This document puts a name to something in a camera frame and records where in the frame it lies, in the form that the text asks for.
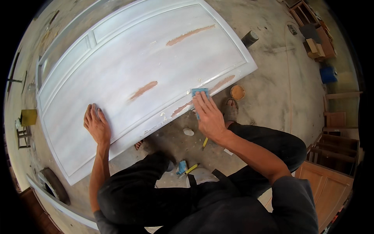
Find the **wall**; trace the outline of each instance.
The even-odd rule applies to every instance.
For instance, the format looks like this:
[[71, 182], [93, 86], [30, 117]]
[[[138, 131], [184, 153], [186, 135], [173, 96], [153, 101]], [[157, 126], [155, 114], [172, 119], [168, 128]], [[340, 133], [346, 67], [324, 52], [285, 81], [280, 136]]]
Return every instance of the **wall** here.
[[[327, 93], [342, 93], [359, 91], [355, 67], [350, 55], [348, 46], [345, 42], [337, 23], [329, 13], [328, 5], [323, 0], [310, 0], [310, 6], [316, 11], [330, 29], [333, 37], [333, 44], [336, 58], [326, 60], [326, 63], [335, 67], [338, 73], [338, 82], [327, 84]], [[346, 126], [358, 127], [358, 106], [359, 98], [333, 99], [329, 101], [329, 111], [346, 112]]]

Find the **sanding block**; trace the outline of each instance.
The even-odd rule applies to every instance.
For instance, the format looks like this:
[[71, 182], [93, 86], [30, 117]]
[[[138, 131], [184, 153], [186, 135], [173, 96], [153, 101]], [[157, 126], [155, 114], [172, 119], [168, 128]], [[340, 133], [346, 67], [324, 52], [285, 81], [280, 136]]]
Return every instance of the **sanding block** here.
[[[196, 92], [205, 92], [206, 97], [209, 99], [209, 90], [207, 88], [191, 89], [192, 96], [195, 96]], [[196, 118], [200, 119], [199, 114], [196, 112]]]

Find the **leg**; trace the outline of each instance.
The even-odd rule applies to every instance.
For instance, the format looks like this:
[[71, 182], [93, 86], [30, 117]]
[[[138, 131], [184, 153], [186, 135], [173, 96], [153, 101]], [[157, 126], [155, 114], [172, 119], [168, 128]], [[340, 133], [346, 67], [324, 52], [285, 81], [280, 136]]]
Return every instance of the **leg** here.
[[[306, 159], [306, 146], [298, 137], [265, 127], [241, 125], [236, 122], [228, 129], [250, 142], [264, 147], [277, 155], [294, 172]], [[240, 192], [258, 198], [271, 186], [269, 181], [249, 166], [229, 176]]]
[[146, 156], [114, 174], [98, 192], [103, 214], [111, 222], [156, 227], [174, 224], [192, 208], [190, 189], [155, 188], [168, 168], [161, 152]]

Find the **yellow box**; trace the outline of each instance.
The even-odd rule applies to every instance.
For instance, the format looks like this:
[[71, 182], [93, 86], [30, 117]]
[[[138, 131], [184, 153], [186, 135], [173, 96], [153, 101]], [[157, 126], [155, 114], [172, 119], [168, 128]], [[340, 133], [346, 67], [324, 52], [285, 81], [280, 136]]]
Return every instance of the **yellow box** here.
[[21, 120], [21, 126], [24, 127], [36, 124], [37, 117], [38, 112], [36, 109], [22, 110], [21, 117], [19, 118]]

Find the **right hand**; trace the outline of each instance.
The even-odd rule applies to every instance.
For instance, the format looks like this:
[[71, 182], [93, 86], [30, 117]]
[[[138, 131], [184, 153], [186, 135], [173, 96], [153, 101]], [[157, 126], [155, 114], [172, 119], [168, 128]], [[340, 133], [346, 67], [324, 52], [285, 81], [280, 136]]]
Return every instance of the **right hand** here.
[[225, 127], [223, 115], [214, 103], [212, 97], [208, 99], [205, 92], [196, 92], [192, 98], [197, 113], [199, 130], [209, 139], [217, 142], [228, 130]]
[[96, 105], [88, 105], [83, 126], [88, 130], [98, 145], [110, 145], [111, 130], [104, 113]]

